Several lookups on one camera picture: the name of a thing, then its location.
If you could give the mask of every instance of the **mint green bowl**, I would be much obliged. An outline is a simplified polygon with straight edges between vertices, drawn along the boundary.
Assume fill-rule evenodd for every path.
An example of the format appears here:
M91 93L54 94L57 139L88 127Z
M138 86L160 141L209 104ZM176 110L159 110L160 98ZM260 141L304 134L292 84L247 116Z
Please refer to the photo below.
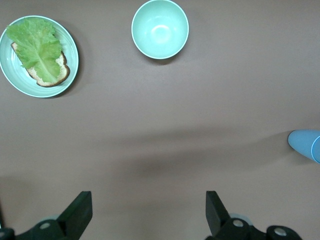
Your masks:
M48 98L65 91L73 82L79 67L79 54L76 44L68 31L58 22L45 17L30 15L13 21L10 25L20 24L25 18L41 18L51 22L55 28L55 37L60 40L62 51L70 68L70 74L66 80L57 86L43 87L37 85L37 81L31 78L21 61L11 47L13 42L8 38L5 29L0 37L0 67L7 80L20 92L36 98Z
M176 55L186 44L189 23L182 8L171 0L150 0L135 13L131 34L136 47L153 59Z

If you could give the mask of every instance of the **light green plate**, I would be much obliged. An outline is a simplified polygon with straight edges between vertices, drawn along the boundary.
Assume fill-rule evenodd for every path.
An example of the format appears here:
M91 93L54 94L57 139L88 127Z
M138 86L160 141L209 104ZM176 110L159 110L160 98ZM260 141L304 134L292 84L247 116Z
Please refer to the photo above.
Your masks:
M75 41L68 31L56 21L37 15L21 17L10 25L20 24L25 18L41 18L51 22L55 28L55 37L60 40L62 51L70 68L68 78L57 86L43 87L37 85L37 81L31 78L21 65L21 61L11 47L13 42L8 38L6 31L0 38L0 67L8 81L19 91L36 98L49 98L56 96L66 90L75 79L79 67L79 54Z

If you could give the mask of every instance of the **blue cup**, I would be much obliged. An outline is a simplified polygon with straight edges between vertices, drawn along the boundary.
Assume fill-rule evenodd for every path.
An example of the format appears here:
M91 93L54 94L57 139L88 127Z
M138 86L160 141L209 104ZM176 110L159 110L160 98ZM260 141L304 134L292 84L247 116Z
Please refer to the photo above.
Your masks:
M298 153L320 164L320 130L294 130L289 134L288 143Z

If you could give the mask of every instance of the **bowl rim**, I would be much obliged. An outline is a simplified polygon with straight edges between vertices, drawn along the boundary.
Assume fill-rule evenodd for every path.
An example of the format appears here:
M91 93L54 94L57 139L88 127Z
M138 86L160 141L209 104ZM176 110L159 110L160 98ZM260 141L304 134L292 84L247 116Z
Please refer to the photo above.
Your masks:
M183 44L181 45L181 47L180 47L177 51L175 51L173 54L168 55L168 56L164 56L164 57L157 57L157 56L152 56L152 55L150 55L150 54L147 54L146 52L144 52L144 51L138 46L138 44L137 44L137 42L136 42L136 40L135 40L135 37L134 37L134 29L133 29L133 28L134 28L134 22L135 22L135 19L136 19L137 14L138 14L138 13L140 12L140 10L141 10L142 8L144 8L146 5L148 5L148 4L152 3L152 2L156 2L156 1L169 2L169 3L173 4L173 5L175 5L175 6L183 13L184 18L185 18L185 21L186 21L186 26L187 26L186 35L185 35L185 40L184 40ZM132 19L132 23L131 23L131 36L132 36L132 39L133 39L133 42L134 42L135 46L139 49L139 51L140 51L141 53L143 53L143 54L146 55L147 57L152 58L152 59L159 59L159 60L161 60L161 59L168 59L168 58L173 57L173 56L176 55L177 53L179 53L179 52L182 50L182 48L186 45L186 42L187 42L188 37L189 37L189 21L188 21L188 18L187 18L187 15L186 15L185 11L184 11L177 3L175 3L174 1L172 1L172 0L149 0L149 1L145 2L144 4L142 4L142 5L138 8L138 10L135 12L135 14L134 14L134 16L133 16L133 19Z

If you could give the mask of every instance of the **bread slice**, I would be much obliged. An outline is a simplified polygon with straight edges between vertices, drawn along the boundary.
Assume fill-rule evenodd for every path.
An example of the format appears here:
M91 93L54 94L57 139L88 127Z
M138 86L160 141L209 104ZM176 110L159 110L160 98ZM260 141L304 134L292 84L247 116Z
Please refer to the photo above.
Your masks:
M11 44L11 47L13 48L14 52L16 52L18 45L15 42L13 42ZM70 74L70 68L67 66L67 59L63 51L61 52L60 57L57 58L55 61L60 66L60 74L57 77L57 82L52 83L52 82L43 81L42 78L37 75L37 72L34 69L34 67L31 67L26 71L29 73L30 77L36 80L36 84L38 84L39 86L42 86L42 87L57 86L67 79L67 77Z

